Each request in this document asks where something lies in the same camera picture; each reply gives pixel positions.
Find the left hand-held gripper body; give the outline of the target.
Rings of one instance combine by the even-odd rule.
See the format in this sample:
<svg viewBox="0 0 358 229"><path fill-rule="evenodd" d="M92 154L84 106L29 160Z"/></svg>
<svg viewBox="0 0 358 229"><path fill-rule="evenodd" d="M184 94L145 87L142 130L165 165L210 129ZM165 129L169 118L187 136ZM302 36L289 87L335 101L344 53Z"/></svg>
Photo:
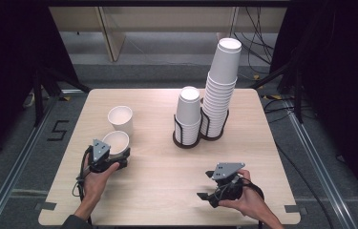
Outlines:
<svg viewBox="0 0 358 229"><path fill-rule="evenodd" d="M106 171L113 163L120 160L120 154L110 155L111 146L94 139L93 144L88 148L88 166L93 173Z"/></svg>

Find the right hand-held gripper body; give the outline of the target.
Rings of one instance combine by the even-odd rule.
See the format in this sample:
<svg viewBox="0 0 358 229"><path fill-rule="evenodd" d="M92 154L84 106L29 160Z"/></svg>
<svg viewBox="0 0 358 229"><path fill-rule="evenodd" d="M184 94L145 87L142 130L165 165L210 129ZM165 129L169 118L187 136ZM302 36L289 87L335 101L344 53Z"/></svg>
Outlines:
<svg viewBox="0 0 358 229"><path fill-rule="evenodd" d="M217 183L214 197L209 201L213 208L219 206L221 200L235 200L242 195L242 178L238 171L244 166L242 162L219 162L214 170L214 176L211 178Z"/></svg>

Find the white paper cup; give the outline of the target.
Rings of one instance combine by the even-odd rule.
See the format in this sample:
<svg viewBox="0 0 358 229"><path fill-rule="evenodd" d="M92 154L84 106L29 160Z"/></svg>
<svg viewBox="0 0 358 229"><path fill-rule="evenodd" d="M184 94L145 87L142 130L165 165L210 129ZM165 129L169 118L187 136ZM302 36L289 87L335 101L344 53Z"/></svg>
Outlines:
<svg viewBox="0 0 358 229"><path fill-rule="evenodd" d="M110 146L110 154L116 155L129 148L130 137L125 132L114 131L108 133L102 141Z"/></svg>
<svg viewBox="0 0 358 229"><path fill-rule="evenodd" d="M108 121L116 131L122 131L127 135L132 135L133 111L127 106L116 106L108 113Z"/></svg>

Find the dark wire cup holder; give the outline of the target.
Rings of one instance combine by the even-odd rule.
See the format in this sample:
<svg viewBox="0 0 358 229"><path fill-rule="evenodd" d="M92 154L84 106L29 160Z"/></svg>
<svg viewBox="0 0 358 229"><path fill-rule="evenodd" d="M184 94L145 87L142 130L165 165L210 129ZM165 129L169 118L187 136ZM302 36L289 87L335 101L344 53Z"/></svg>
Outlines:
<svg viewBox="0 0 358 229"><path fill-rule="evenodd" d="M200 121L192 126L184 125L174 117L175 130L173 132L173 142L182 149L190 149L196 147L201 139L207 141L215 141L222 137L224 127L229 117L229 111L226 111L222 127L216 136L212 136L212 119L200 110Z"/></svg>

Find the tall stack of paper cups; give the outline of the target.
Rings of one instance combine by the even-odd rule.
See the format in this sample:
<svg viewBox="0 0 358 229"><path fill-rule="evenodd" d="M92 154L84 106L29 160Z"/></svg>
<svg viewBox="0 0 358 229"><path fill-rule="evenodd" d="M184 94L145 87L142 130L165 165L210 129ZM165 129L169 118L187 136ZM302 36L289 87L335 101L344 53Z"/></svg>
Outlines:
<svg viewBox="0 0 358 229"><path fill-rule="evenodd" d="M222 134L238 80L241 50L241 42L234 38L222 38L217 45L201 106L200 133L206 138L218 138Z"/></svg>

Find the person's left hand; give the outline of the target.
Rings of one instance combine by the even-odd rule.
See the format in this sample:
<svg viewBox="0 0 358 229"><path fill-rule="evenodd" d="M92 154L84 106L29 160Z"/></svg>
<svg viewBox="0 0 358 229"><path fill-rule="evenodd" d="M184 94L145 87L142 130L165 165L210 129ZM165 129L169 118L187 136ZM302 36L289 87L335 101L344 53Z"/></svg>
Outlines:
<svg viewBox="0 0 358 229"><path fill-rule="evenodd" d="M102 173L89 173L84 179L84 198L82 202L84 204L96 205L107 184L108 178L119 167L119 163L113 163L106 171Z"/></svg>

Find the person's right hand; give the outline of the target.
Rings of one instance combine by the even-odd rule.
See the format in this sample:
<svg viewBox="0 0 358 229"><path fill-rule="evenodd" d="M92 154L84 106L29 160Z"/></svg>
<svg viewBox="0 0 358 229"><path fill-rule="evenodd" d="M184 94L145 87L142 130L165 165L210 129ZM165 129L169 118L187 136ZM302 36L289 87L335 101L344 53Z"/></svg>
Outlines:
<svg viewBox="0 0 358 229"><path fill-rule="evenodd" d="M248 187L248 184L251 182L250 173L247 170L240 169L238 174L241 176L243 182L241 197L235 200L221 200L219 206L233 208L241 212L243 216L263 220L265 204L261 196L252 188Z"/></svg>

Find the short stack of paper cups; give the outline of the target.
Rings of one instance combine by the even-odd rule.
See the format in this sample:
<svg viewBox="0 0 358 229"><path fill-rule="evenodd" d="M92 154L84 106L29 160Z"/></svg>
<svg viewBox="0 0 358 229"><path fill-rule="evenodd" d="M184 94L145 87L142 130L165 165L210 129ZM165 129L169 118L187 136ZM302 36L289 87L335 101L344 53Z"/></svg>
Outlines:
<svg viewBox="0 0 358 229"><path fill-rule="evenodd" d="M181 146L194 145L200 130L200 91L186 86L179 93L175 114L175 140Z"/></svg>

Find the grey tape strip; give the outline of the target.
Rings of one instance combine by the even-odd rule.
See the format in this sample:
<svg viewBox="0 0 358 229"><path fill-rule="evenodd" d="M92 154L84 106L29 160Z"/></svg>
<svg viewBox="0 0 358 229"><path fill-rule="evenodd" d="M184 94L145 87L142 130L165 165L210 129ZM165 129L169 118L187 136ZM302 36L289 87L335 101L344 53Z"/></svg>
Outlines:
<svg viewBox="0 0 358 229"><path fill-rule="evenodd" d="M301 215L307 215L307 210L305 207L300 207L298 205L285 205L284 208L287 213L299 213Z"/></svg>
<svg viewBox="0 0 358 229"><path fill-rule="evenodd" d="M34 209L36 211L41 211L41 210L50 210L53 211L55 209L56 204L53 202L38 202Z"/></svg>

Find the black metal stand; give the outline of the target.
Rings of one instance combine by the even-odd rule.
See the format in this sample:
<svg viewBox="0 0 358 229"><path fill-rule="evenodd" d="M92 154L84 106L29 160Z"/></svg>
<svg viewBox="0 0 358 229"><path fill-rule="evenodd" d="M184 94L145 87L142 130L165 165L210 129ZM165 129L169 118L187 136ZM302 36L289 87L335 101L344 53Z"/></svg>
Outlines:
<svg viewBox="0 0 358 229"><path fill-rule="evenodd" d="M300 123L303 123L302 118L302 72L295 61L289 61L278 70L270 73L265 78L258 80L251 86L251 89L258 89L266 83L274 80L277 77L282 80L277 87L280 94L288 92L293 89L294 97L294 114Z"/></svg>
<svg viewBox="0 0 358 229"><path fill-rule="evenodd" d="M67 84L79 89L83 93L89 93L92 89L80 83L77 78L67 76L53 68L38 69L32 76L32 88L34 94L35 108L35 126L38 126L44 119L44 105L42 89L45 89L49 96L61 95L61 89L58 81L64 81Z"/></svg>

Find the light wooden shelf unit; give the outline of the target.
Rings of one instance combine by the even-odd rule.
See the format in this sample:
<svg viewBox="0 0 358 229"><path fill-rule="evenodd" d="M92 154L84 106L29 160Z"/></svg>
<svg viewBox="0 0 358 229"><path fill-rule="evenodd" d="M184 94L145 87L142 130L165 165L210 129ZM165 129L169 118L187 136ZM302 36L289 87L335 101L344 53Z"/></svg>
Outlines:
<svg viewBox="0 0 358 229"><path fill-rule="evenodd" d="M116 61L129 31L277 33L284 8L264 7L51 7L60 31L98 31L103 34L109 59Z"/></svg>

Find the black curtain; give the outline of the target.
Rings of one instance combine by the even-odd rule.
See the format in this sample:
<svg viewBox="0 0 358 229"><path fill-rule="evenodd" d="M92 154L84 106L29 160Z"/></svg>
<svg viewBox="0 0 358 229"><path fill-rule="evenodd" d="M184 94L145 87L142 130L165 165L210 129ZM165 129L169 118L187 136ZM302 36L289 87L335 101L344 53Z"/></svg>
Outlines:
<svg viewBox="0 0 358 229"><path fill-rule="evenodd" d="M79 87L50 9L31 0L0 0L0 141L31 89L59 94L59 81Z"/></svg>
<svg viewBox="0 0 358 229"><path fill-rule="evenodd" d="M358 179L358 0L329 0L321 21L308 43L303 85Z"/></svg>

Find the metal floor rail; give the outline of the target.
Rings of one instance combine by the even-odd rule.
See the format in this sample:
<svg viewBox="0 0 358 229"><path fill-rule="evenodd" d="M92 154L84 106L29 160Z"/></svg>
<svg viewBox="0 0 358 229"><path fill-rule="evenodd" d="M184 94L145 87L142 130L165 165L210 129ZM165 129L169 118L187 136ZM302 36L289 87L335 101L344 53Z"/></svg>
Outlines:
<svg viewBox="0 0 358 229"><path fill-rule="evenodd" d="M38 120L32 127L30 134L26 139L25 144L23 145L23 148L17 153L17 158L14 160L11 168L5 174L5 179L0 185L0 216L11 196L13 187L20 178L28 160L32 155L32 151L35 148L38 138L41 136L45 125L47 124L47 120L51 115L57 100L57 96L49 98L41 119Z"/></svg>
<svg viewBox="0 0 358 229"><path fill-rule="evenodd" d="M289 119L305 148L305 152L322 187L324 188L326 196L333 208L333 211L335 212L335 215L340 221L342 228L357 229L357 224L355 223L352 214L347 207L347 204L343 200L335 185L335 182L327 171L324 162L321 160L316 147L314 146L309 134L306 131L305 126L298 120L294 113L290 113Z"/></svg>

